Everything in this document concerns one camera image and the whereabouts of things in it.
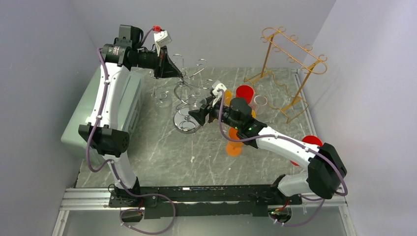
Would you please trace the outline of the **clear ribbed wine glass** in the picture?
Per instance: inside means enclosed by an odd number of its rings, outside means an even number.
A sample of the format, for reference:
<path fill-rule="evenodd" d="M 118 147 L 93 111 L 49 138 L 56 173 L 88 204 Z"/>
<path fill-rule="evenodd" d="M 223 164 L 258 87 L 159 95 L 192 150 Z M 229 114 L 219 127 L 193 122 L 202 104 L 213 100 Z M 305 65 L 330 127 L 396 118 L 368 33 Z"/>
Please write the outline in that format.
<path fill-rule="evenodd" d="M 195 91 L 190 95 L 187 103 L 190 111 L 200 109 L 200 107 L 206 103 L 204 94 L 202 92 Z"/>
<path fill-rule="evenodd" d="M 173 100 L 167 91 L 158 91 L 155 94 L 155 110 L 160 116 L 168 117 L 172 111 Z"/>

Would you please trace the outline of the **red plastic goblet back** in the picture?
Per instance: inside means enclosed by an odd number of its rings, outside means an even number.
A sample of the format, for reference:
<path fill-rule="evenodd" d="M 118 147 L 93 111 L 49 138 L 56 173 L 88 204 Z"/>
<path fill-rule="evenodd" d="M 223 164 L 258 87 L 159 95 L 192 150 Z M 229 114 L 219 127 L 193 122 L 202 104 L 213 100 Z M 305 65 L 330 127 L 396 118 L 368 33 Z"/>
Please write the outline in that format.
<path fill-rule="evenodd" d="M 248 105 L 251 103 L 253 96 L 254 90 L 251 86 L 241 85 L 236 89 L 236 97 L 243 98 Z"/>

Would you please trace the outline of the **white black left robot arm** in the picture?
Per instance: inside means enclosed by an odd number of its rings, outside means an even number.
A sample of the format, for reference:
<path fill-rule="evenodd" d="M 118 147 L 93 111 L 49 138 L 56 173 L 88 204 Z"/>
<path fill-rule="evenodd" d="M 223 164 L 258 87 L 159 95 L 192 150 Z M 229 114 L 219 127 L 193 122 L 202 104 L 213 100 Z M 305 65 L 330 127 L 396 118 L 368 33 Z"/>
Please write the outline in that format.
<path fill-rule="evenodd" d="M 153 26 L 147 33 L 138 27 L 120 25 L 111 44 L 98 48 L 100 84 L 96 101 L 86 123 L 78 133 L 86 141 L 86 162 L 97 173 L 108 165 L 115 179 L 116 196 L 130 207 L 141 200 L 140 182 L 127 157 L 128 132 L 118 129 L 122 89 L 133 67 L 151 69 L 156 79 L 181 78 L 182 72 L 169 58 L 169 32 Z"/>

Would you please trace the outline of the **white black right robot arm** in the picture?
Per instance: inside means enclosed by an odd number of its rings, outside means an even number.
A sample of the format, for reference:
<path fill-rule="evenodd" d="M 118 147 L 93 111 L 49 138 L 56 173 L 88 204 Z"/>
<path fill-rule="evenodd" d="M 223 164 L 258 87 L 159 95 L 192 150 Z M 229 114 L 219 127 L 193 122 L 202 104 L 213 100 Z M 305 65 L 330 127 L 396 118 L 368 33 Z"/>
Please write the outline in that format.
<path fill-rule="evenodd" d="M 199 125 L 216 119 L 220 125 L 237 130 L 237 138 L 230 138 L 230 141 L 276 153 L 305 169 L 304 173 L 278 178 L 276 187 L 271 190 L 275 203 L 283 204 L 293 195 L 309 192 L 322 199 L 347 195 L 344 182 L 347 170 L 333 145 L 314 145 L 279 133 L 256 120 L 252 108 L 243 98 L 233 98 L 229 106 L 215 102 L 215 99 L 215 96 L 205 98 L 204 104 L 189 111 L 189 115 Z"/>

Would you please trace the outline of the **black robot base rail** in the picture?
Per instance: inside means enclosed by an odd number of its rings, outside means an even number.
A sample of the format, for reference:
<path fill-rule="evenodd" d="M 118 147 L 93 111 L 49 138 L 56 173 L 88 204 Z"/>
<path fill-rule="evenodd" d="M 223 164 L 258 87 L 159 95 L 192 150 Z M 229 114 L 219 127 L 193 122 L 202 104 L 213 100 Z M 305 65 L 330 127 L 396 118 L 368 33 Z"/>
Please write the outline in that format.
<path fill-rule="evenodd" d="M 110 208 L 144 210 L 145 219 L 175 216 L 268 216 L 274 208 L 301 205 L 298 195 L 286 197 L 275 185 L 153 186 L 141 187 L 131 196 L 111 190 Z"/>

